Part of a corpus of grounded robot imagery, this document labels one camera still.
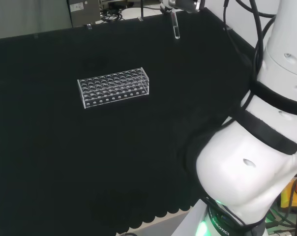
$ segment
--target yellow device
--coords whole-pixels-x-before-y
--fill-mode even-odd
[[[282,211],[287,211],[288,210],[288,206],[290,203],[290,197],[291,197],[291,191],[292,191],[292,187],[294,184],[294,179],[284,188],[284,190],[281,193],[281,210]],[[295,188],[295,191],[293,193],[293,201],[292,201],[292,208],[291,208],[292,212],[297,213],[297,185]]]

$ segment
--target wall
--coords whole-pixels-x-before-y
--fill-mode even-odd
[[[249,0],[242,0],[250,6]],[[260,12],[276,14],[280,0],[256,0],[257,8]],[[223,20],[224,0],[206,0],[206,7],[216,16]],[[261,17],[262,28],[269,21],[268,18]],[[255,47],[257,43],[257,31],[253,14],[243,9],[235,0],[230,0],[226,13],[226,22],[243,39]],[[265,45],[270,36],[272,28],[265,37]]]
[[[0,0],[0,38],[70,27],[66,0]]]

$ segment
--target black fabric surface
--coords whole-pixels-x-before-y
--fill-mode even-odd
[[[0,236],[113,236],[196,203],[176,151],[249,71],[208,10],[178,23],[180,40],[163,16],[0,40]],[[138,67],[149,96],[83,108],[77,79]]]

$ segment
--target white robotic arm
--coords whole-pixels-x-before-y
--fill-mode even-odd
[[[188,12],[197,12],[204,7],[205,0],[163,0],[160,8],[163,13],[170,13],[173,8]]]
[[[201,1],[196,0],[163,0],[161,10],[198,11],[200,5]],[[297,0],[280,2],[258,81],[297,102]],[[297,115],[282,111],[255,95],[246,111],[297,143]],[[197,173],[202,187],[223,211],[240,225],[260,225],[262,228],[255,236],[267,236],[262,222],[275,198],[297,173],[297,152],[285,154],[276,150],[239,122],[233,122],[217,132],[202,150],[197,159]],[[227,219],[217,219],[214,215],[214,210],[209,210],[206,216],[211,236],[238,234],[230,232],[230,227],[224,228],[229,224]]]

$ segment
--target robotic arm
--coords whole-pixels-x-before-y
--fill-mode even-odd
[[[163,0],[161,11],[203,6],[203,0]],[[267,236],[265,215],[297,173],[297,0],[280,2],[257,81],[264,89],[251,89],[245,111],[197,159],[199,181],[223,212],[208,207],[211,236]]]
[[[173,8],[188,12],[197,12],[205,5],[205,0],[163,0],[160,9],[163,13],[170,13]]]

